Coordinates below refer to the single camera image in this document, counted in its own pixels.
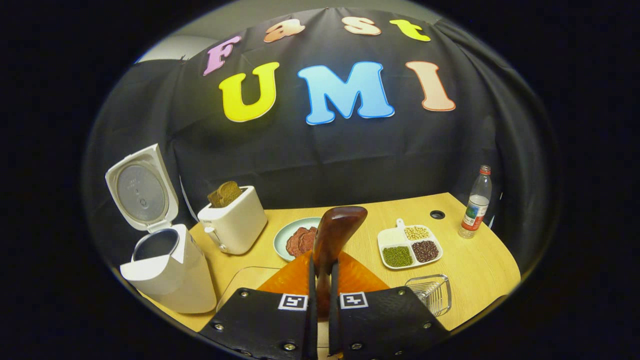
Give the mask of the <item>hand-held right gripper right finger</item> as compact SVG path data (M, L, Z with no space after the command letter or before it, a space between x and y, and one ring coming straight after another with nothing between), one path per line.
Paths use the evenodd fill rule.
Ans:
M347 253L340 253L330 275L329 355L341 360L420 360L450 337L409 287L389 287Z

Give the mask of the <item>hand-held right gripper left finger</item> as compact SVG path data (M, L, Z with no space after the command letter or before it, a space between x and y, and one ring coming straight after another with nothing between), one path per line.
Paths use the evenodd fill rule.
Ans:
M256 360L316 360L315 285L309 254L282 269L240 269L199 334L225 351Z

